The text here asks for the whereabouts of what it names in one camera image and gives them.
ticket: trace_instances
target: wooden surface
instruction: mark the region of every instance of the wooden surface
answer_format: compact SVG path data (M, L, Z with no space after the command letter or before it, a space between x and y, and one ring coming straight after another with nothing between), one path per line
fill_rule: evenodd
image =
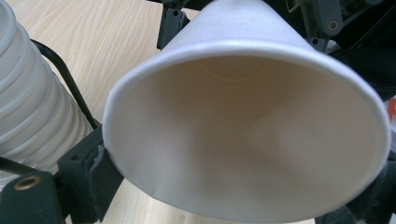
M31 38L69 66L93 116L102 120L107 95L155 48L162 7L144 0L7 0ZM188 12L190 18L195 12ZM158 202L124 181L103 223L230 224ZM313 220L301 222L313 224Z

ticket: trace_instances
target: black bracket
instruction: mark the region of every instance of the black bracket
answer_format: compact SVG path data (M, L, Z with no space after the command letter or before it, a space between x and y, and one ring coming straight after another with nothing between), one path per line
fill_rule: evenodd
M356 199L322 217L317 224L389 223L396 213L396 134L392 132L392 151L375 181Z
M300 5L308 38L326 38L341 32L343 18L341 15L341 6L338 1L302 0Z
M0 223L59 224L103 220L123 176L95 129L59 160L59 174L32 172L8 183L2 192Z
M163 15L161 17L160 33L157 49L163 49L180 32L190 20L181 9L189 0L162 0Z

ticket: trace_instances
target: black plastic part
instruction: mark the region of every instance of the black plastic part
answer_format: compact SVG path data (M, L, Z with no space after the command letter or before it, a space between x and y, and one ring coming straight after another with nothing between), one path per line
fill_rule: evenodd
M53 177L55 179L58 199L61 205L62 217L65 219L69 216L75 205L74 197L72 196L73 192L70 188L64 185L59 177L59 173L56 173Z
M179 0L168 0L168 1L166 1L166 0L149 0L149 1L156 2L156 3L162 3L164 5L167 5L166 4L167 2L179 2ZM184 7L189 8L189 9L194 9L194 10L201 10L202 8L204 8L207 4L209 4L212 1L213 0L198 0L198 1L190 0L185 3Z
M180 32L190 20L186 13L179 9L163 8L157 49L163 49Z
M396 1L371 7L333 38L342 49L396 48Z
M301 0L307 37L331 37L343 29L343 18L338 1Z
M353 215L345 206L327 214L326 216L316 217L316 224L353 224L356 223Z
M88 122L91 124L92 128L95 129L98 127L98 122L93 118L90 109L87 107L87 104L84 101L84 98L81 95L81 92L78 89L78 86L73 79L72 75L70 74L69 69L67 68L64 60L52 49L45 46L44 44L32 40L32 42L38 47L41 54L49 59L55 67L58 69L59 73L61 74L64 82L66 83L67 87L69 88L70 92L72 93L73 97L75 98L79 108L81 109L82 113L84 113L85 117L87 118Z
M331 55L364 78L383 101L396 95L396 48L346 49Z
M161 3L162 0L148 0L150 2ZM184 8L193 10L202 10L206 5L211 3L213 0L190 0L186 3ZM301 10L295 10L292 13L288 12L288 6L286 1L279 0L266 0L268 5L270 5L279 15L288 22L300 35L305 36L304 21Z
M25 175L36 172L37 169L0 157L0 171L14 175Z
M2 193L0 223L64 223L52 175L34 172L8 183Z
M317 224L389 223L396 213L396 154L391 151L388 162L376 180L356 199L329 214L316 217Z
M186 6L189 0L161 0L161 2L167 8L181 10L184 6Z
M320 52L325 52L327 45L329 43L328 39L323 39L323 38L315 38L315 37L311 37L311 38L307 38L306 41L308 41L308 43L317 51Z
M74 200L74 223L103 220L123 180L103 146L99 127L58 160L59 174Z
M383 0L341 0L344 25L348 25L370 7L380 4Z

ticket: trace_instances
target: white paper cup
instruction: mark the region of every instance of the white paper cup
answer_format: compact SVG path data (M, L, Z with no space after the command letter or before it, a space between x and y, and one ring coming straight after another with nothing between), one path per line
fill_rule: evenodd
M358 196L389 154L375 91L262 0L207 5L121 78L103 137L120 173L193 213L282 223Z

